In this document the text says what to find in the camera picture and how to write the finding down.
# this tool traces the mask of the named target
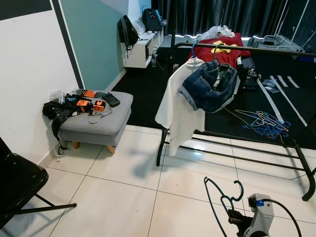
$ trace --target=wooden stool leg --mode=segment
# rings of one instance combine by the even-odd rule
[[[80,146],[80,142],[73,142],[73,147],[74,147],[75,149],[78,149],[79,146]]]
[[[114,147],[107,145],[108,150],[110,151],[111,154],[115,153]]]

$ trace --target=upholstered stool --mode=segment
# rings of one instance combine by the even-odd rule
[[[93,124],[89,120],[94,116],[86,113],[70,117],[60,127],[58,134],[60,139],[73,142],[75,149],[79,148],[80,142],[106,145],[111,154],[114,154],[114,147],[118,145],[131,114],[133,96],[116,91],[111,93],[120,100],[118,106],[111,108],[111,114]]]

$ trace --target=water bottle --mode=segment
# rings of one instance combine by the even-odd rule
[[[156,67],[156,62],[157,62],[157,59],[156,59],[156,51],[154,50],[154,51],[153,51],[153,54],[152,54],[152,67],[153,67],[153,68]]]

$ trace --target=black chair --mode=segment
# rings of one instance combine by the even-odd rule
[[[76,203],[55,206],[37,192],[48,181],[48,173],[37,164],[10,151],[0,138],[0,229],[14,216],[76,207]],[[21,209],[33,196],[49,207]]]

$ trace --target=white floor tile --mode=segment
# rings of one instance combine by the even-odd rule
[[[161,166],[156,166],[160,140],[158,135],[125,130],[115,154],[105,147],[88,175],[156,190],[161,171]]]
[[[316,158],[316,150],[301,148],[303,154],[307,157],[313,157]]]
[[[83,181],[84,175],[52,168],[46,168],[46,171],[49,175],[48,182],[38,194],[54,205],[68,204]]]
[[[235,140],[235,139],[231,139],[231,143],[232,145],[250,147],[250,148],[260,149],[264,151],[277,152],[277,153],[297,156],[297,153],[294,148],[284,148],[283,146],[271,145],[268,143],[248,142],[248,141]]]
[[[244,187],[243,201],[246,210],[250,211],[247,197],[253,193],[261,193],[284,204],[297,220],[316,223],[316,195],[314,194],[309,201],[302,201],[302,196],[309,187],[306,176],[288,180],[287,177],[292,177],[292,171],[287,172],[284,168],[237,159],[236,167],[239,180]],[[275,208],[275,216],[288,217],[279,207]]]
[[[223,142],[223,143],[230,144],[230,140],[227,138],[203,136],[203,135],[198,135],[198,134],[194,134],[194,137],[202,138],[209,141],[216,141],[216,142]],[[192,147],[199,150],[206,150],[206,151],[211,151],[211,152],[233,155],[231,146],[218,145],[211,142],[202,142],[202,141],[191,139],[183,143],[182,146]]]
[[[139,126],[133,126],[133,125],[126,125],[125,130],[161,135],[161,129],[151,128],[151,127],[139,127]]]
[[[214,137],[214,136],[206,136],[206,135],[200,135],[200,134],[194,134],[193,137],[196,138],[201,138],[209,141],[216,141],[216,142],[223,142],[230,144],[231,140],[229,138],[224,138],[224,137]]]
[[[86,176],[51,237],[146,237],[156,191]]]
[[[47,168],[48,182],[39,195],[55,205],[68,204],[84,176]],[[33,197],[23,208],[48,206]],[[64,209],[14,216],[1,230],[0,237],[48,237]]]
[[[238,197],[239,185],[233,158],[216,156],[207,153],[178,149],[176,156],[168,156],[168,147],[163,161],[159,182],[159,191],[189,198],[208,201],[204,178],[212,179],[229,197]],[[220,204],[220,193],[209,185],[213,203]],[[234,203],[235,207],[243,209],[242,202]]]
[[[227,236],[236,236],[237,227],[228,223],[222,206],[214,205]],[[209,203],[158,192],[149,237],[223,236]]]
[[[56,157],[48,167],[86,175],[103,146],[80,143],[79,149],[71,147],[64,156]]]
[[[246,211],[246,215],[253,217],[254,213]],[[297,224],[301,230],[301,234],[303,237],[316,236],[316,224],[311,224],[311,223],[306,223],[306,222],[301,222],[301,221],[298,221]],[[273,237],[277,237],[277,236],[297,237],[298,233],[294,225],[294,222],[292,220],[280,218],[280,217],[274,217],[271,227],[270,227],[269,235]]]
[[[259,143],[259,142],[248,142],[248,141],[235,140],[235,139],[231,139],[231,143],[233,145],[238,145],[238,146],[251,147],[251,148],[256,148],[256,149],[265,150],[265,151],[278,152],[278,153],[297,156],[297,153],[294,148],[284,148],[283,146],[278,146],[278,145],[271,145],[271,144]],[[301,148],[301,150],[305,156],[316,158],[316,150],[311,150],[311,149],[306,149],[306,148]]]
[[[307,160],[307,163],[310,165],[311,171],[313,171],[316,167],[316,158],[312,158],[312,157],[305,157],[305,158]]]
[[[275,164],[280,164],[280,165],[286,165],[286,166],[291,166],[291,167],[296,167],[296,168],[303,168],[300,160],[296,158],[282,157],[282,156],[271,155],[271,154],[267,154],[263,152],[254,152],[254,151],[240,149],[240,148],[233,148],[233,152],[234,152],[234,156],[236,157],[254,159],[254,160],[275,163]],[[244,169],[244,170],[251,170],[254,172],[272,175],[275,177],[280,177],[280,178],[285,178],[285,179],[292,179],[292,178],[305,174],[304,171],[298,171],[298,170],[293,170],[293,169],[288,169],[288,168],[281,168],[277,166],[259,164],[259,163],[254,163],[251,161],[242,161],[240,159],[236,159],[236,165],[240,162],[242,162],[242,166],[237,166],[237,168]]]

